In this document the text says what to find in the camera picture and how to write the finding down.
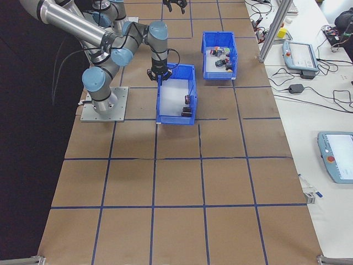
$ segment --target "robotic arm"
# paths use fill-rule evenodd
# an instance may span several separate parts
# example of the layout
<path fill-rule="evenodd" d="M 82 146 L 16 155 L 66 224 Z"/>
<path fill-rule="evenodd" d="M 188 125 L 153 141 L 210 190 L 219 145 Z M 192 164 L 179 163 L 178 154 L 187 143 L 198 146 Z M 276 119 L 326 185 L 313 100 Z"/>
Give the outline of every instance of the robotic arm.
<path fill-rule="evenodd" d="M 84 15 L 74 0 L 19 1 L 35 19 L 79 39 L 93 65 L 85 70 L 82 81 L 92 98 L 94 110 L 99 114 L 106 114 L 114 108 L 117 97 L 112 93 L 110 83 L 119 67 L 130 63 L 141 43 L 151 47 L 149 78 L 167 80 L 172 74 L 167 68 L 167 25 L 162 21 L 150 25 L 128 21 L 123 0 L 92 0 L 93 13 L 90 16 Z M 163 0 L 163 3 L 169 10 L 171 3 L 176 3 L 182 11 L 186 6 L 186 0 Z"/>

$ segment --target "floor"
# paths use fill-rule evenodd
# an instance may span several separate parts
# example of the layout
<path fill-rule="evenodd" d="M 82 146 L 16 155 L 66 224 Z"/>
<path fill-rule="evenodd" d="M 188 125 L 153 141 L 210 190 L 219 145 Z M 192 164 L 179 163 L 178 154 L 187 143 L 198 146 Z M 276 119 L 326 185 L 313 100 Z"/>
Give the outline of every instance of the floor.
<path fill-rule="evenodd" d="M 245 3 L 192 0 L 184 15 L 160 1 L 125 6 L 143 24 L 162 18 L 169 47 L 195 65 L 196 124 L 156 124 L 157 86 L 141 46 L 112 83 L 130 87 L 125 122 L 81 123 L 78 109 L 39 254 L 49 265 L 317 264 Z M 203 31 L 234 32 L 235 81 L 203 79 Z"/>

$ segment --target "black cable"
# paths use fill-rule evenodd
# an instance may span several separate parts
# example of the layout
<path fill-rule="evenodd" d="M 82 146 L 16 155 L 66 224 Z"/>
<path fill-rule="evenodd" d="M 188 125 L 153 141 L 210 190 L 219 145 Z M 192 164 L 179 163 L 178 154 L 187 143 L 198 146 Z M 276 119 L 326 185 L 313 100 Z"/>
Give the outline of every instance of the black cable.
<path fill-rule="evenodd" d="M 337 112 L 353 113 L 353 112 L 348 111 L 348 110 L 335 109 L 335 108 L 331 108 L 331 107 L 328 107 L 328 106 L 325 106 L 325 105 L 321 105 L 321 104 L 317 104 L 317 103 L 314 103 L 314 102 L 300 100 L 300 99 L 297 99 L 297 98 L 285 97 L 285 96 L 280 96 L 280 95 L 274 95 L 274 96 L 275 97 L 279 97 L 279 98 L 287 98 L 287 99 L 290 99 L 290 100 L 294 100 L 294 101 L 298 101 L 298 102 L 302 102 L 302 103 L 307 103 L 307 104 L 311 104 L 311 105 L 315 105 L 315 106 L 319 106 L 319 107 L 323 107 L 323 108 L 327 108 L 327 109 L 331 109 L 331 110 L 336 110 Z"/>
<path fill-rule="evenodd" d="M 177 56 L 178 56 L 178 63 L 173 67 L 173 68 L 170 68 L 171 70 L 172 69 L 175 69 L 179 64 L 180 64 L 180 54 L 178 53 L 178 51 L 177 50 L 174 50 L 174 49 L 172 49 L 172 48 L 169 48 L 168 49 L 168 53 L 169 53 L 169 51 L 174 51 L 176 54 L 177 54 Z"/>
<path fill-rule="evenodd" d="M 335 73 L 335 72 L 338 71 L 338 65 L 337 65 L 337 64 L 331 63 L 331 62 L 325 62 L 325 61 L 320 61 L 320 62 L 327 66 L 327 67 L 325 67 L 325 66 L 323 66 L 321 63 L 318 64 L 319 71 L 320 71 L 323 75 L 327 76 L 329 72 Z M 331 70 L 331 66 L 335 66 L 336 69 L 335 69 L 335 70 Z"/>
<path fill-rule="evenodd" d="M 84 51 L 90 51 L 90 50 L 100 50 L 100 48 L 86 48 L 86 49 L 82 49 L 82 50 L 78 50 L 78 51 L 74 51 L 72 53 L 70 53 L 69 55 L 67 55 L 64 60 L 62 60 L 58 73 L 57 73 L 57 77 L 56 77 L 56 81 L 55 81 L 55 85 L 51 88 L 51 99 L 52 99 L 52 105 L 55 105 L 55 94 L 56 94 L 56 90 L 57 90 L 57 84 L 59 82 L 59 77 L 60 77 L 60 73 L 62 70 L 62 66 L 64 65 L 64 63 L 74 54 L 77 54 L 79 52 L 84 52 Z"/>
<path fill-rule="evenodd" d="M 57 50 L 57 53 L 55 56 L 55 61 L 54 61 L 53 81 L 51 83 L 51 100 L 52 100 L 53 105 L 54 105 L 53 94 L 54 94 L 54 86 L 55 86 L 55 80 L 56 80 L 56 65 L 57 65 L 57 61 L 59 59 L 59 54 L 60 54 L 61 48 L 64 45 L 64 42 L 66 41 L 66 39 L 67 39 L 67 36 L 65 36 L 64 39 L 62 40 L 62 42 L 60 43 L 60 46 L 59 46 L 59 49 Z"/>
<path fill-rule="evenodd" d="M 346 62 L 349 63 L 351 65 L 353 65 L 353 62 L 349 62 L 349 61 L 342 61 L 342 60 L 327 60 L 327 59 L 321 59 L 321 58 L 317 58 L 317 61 L 325 61 L 325 62 Z"/>
<path fill-rule="evenodd" d="M 283 92 L 283 91 L 288 91 L 289 90 L 289 88 L 278 90 L 277 88 L 275 88 L 273 86 L 271 86 L 271 87 L 277 92 Z"/>
<path fill-rule="evenodd" d="M 318 50 L 318 56 L 320 57 L 320 50 L 319 48 L 325 43 L 327 39 L 325 39 L 316 49 Z"/>
<path fill-rule="evenodd" d="M 250 5 L 252 7 L 252 11 L 254 11 L 255 13 L 254 14 L 259 14 L 260 15 L 260 18 L 262 18 L 262 15 L 261 14 L 270 14 L 272 9 L 273 9 L 273 5 L 271 3 L 254 3 L 254 4 L 250 4 L 248 3 L 246 0 L 244 0 L 244 2 L 248 5 Z M 267 11 L 267 12 L 261 12 L 259 8 L 256 7 L 256 5 L 259 5 L 259 4 L 264 4 L 268 7 L 270 7 L 270 10 Z"/>
<path fill-rule="evenodd" d="M 291 78 L 284 80 L 284 81 L 283 81 L 282 83 L 280 83 L 280 84 L 277 84 L 277 83 L 276 83 L 273 79 L 271 79 L 271 78 L 269 78 L 269 80 L 272 81 L 276 86 L 281 86 L 281 85 L 283 85 L 285 82 L 294 79 L 294 78 L 295 78 L 294 75 L 300 75 L 299 73 L 290 73 L 290 72 L 288 72 L 285 68 L 282 67 L 282 68 L 280 68 L 277 72 L 275 72 L 272 76 L 275 76 L 275 75 L 283 75 L 283 74 L 290 75 Z"/>

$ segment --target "aluminum frame post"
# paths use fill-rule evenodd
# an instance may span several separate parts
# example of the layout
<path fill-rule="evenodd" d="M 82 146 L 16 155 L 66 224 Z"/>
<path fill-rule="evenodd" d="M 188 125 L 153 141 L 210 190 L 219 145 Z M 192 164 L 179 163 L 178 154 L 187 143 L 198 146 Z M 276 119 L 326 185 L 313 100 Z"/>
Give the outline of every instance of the aluminum frame post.
<path fill-rule="evenodd" d="M 292 4 L 292 1 L 293 0 L 282 0 L 275 15 L 274 21 L 270 26 L 270 30 L 266 36 L 263 47 L 261 48 L 260 55 L 258 56 L 260 62 L 265 61 L 266 56 L 269 53 L 272 44 L 275 40 L 275 37 L 277 36 L 278 31 L 280 30 L 281 24 L 284 21 L 285 16 L 287 15 L 288 9 Z"/>
<path fill-rule="evenodd" d="M 45 257 L 34 256 L 30 258 L 8 259 L 0 261 L 0 265 L 44 265 Z"/>

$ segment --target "blue tape grid line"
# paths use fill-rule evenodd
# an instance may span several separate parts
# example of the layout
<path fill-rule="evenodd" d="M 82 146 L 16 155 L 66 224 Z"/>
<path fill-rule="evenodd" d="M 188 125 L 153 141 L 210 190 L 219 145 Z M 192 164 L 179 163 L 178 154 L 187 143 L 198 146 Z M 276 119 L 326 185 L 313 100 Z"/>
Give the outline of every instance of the blue tape grid line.
<path fill-rule="evenodd" d="M 156 167 L 157 167 L 157 140 L 158 124 L 154 135 L 154 163 L 153 163 L 153 186 L 152 186 L 152 212 L 151 212 L 151 241 L 149 243 L 149 265 L 152 265 L 153 257 L 153 229 L 154 229 L 154 204 L 156 201 Z"/>
<path fill-rule="evenodd" d="M 205 179 L 204 179 L 204 164 L 202 161 L 202 151 L 201 151 L 201 128 L 200 124 L 197 125 L 197 130 L 199 134 L 199 151 L 200 151 L 200 168 L 201 168 L 201 187 L 202 187 L 202 201 L 203 206 L 206 206 L 206 196 L 205 196 Z M 206 244 L 206 258 L 207 265 L 210 265 L 210 249 L 208 247 L 208 232 L 207 232 L 207 213 L 206 207 L 204 207 L 204 226 L 205 226 L 205 244 Z"/>
<path fill-rule="evenodd" d="M 113 144 L 114 144 L 115 130 L 116 130 L 116 121 L 114 122 L 113 133 L 112 133 L 111 141 L 110 141 L 109 158 L 111 158 L 111 154 L 112 154 L 112 152 L 113 152 Z M 102 197 L 101 197 L 100 211 L 99 211 L 99 217 L 98 217 L 97 231 L 96 231 L 96 233 L 95 233 L 95 240 L 94 240 L 94 247 L 93 247 L 93 254 L 92 254 L 91 265 L 94 264 L 95 252 L 96 252 L 96 250 L 97 250 L 97 243 L 98 243 L 99 230 L 100 230 L 100 222 L 101 222 L 101 216 L 102 216 L 102 213 L 103 213 L 103 206 L 104 206 L 104 199 L 105 199 L 105 192 L 106 192 L 106 184 L 107 184 L 107 182 L 108 182 L 109 168 L 110 168 L 110 159 L 108 159 L 108 164 L 107 164 L 107 166 L 106 166 L 106 173 L 105 173 L 105 179 L 104 179 L 103 195 L 102 195 Z"/>
<path fill-rule="evenodd" d="M 291 156 L 231 156 L 231 157 L 165 157 L 156 158 L 155 160 L 215 160 L 215 159 L 293 159 Z M 153 158 L 139 157 L 80 157 L 80 158 L 65 158 L 64 161 L 81 161 L 81 160 L 152 160 Z"/>
<path fill-rule="evenodd" d="M 281 117 L 254 117 L 254 118 L 243 118 L 243 120 L 280 120 Z"/>
<path fill-rule="evenodd" d="M 218 9 L 218 15 L 220 16 L 221 29 L 222 29 L 222 31 L 224 31 L 224 29 L 223 29 L 222 15 L 221 15 L 221 9 L 220 9 L 220 3 L 218 2 L 218 0 L 217 0 L 217 9 Z"/>
<path fill-rule="evenodd" d="M 210 205 L 91 205 L 91 206 L 52 206 L 51 210 L 73 209 L 188 209 L 188 208 L 245 208 L 245 207 L 298 207 L 306 203 L 267 203 L 267 204 L 210 204 Z"/>
<path fill-rule="evenodd" d="M 255 212 L 256 212 L 256 219 L 257 219 L 257 221 L 258 221 L 258 226 L 259 226 L 259 233 L 260 233 L 261 245 L 262 245 L 262 248 L 263 248 L 263 253 L 264 253 L 264 258 L 265 258 L 265 264 L 266 264 L 266 265 L 269 265 L 269 261 L 268 261 L 267 253 L 266 253 L 264 235 L 263 235 L 262 228 L 261 228 L 261 221 L 260 221 L 259 209 L 258 209 L 258 207 L 257 207 L 257 202 L 256 202 L 256 194 L 255 194 L 255 188 L 254 188 L 254 182 L 253 182 L 252 171 L 251 171 L 251 168 L 250 168 L 250 162 L 249 162 L 249 157 L 248 157 L 248 150 L 247 150 L 247 145 L 246 145 L 246 142 L 245 142 L 245 133 L 244 133 L 244 128 L 243 128 L 243 124 L 242 124 L 242 117 L 241 117 L 241 115 L 240 115 L 239 104 L 238 104 L 238 98 L 237 98 L 237 93 L 236 93 L 235 87 L 234 87 L 234 96 L 235 96 L 235 98 L 236 98 L 236 104 L 237 104 L 237 112 L 238 112 L 240 130 L 241 130 L 241 133 L 242 133 L 244 151 L 245 151 L 245 156 L 246 156 L 247 165 L 248 165 L 248 172 L 249 172 L 249 178 L 250 178 L 250 185 L 251 185 L 251 187 L 252 187 L 252 193 L 253 193 L 253 198 L 254 198 L 254 207 L 255 207 Z"/>

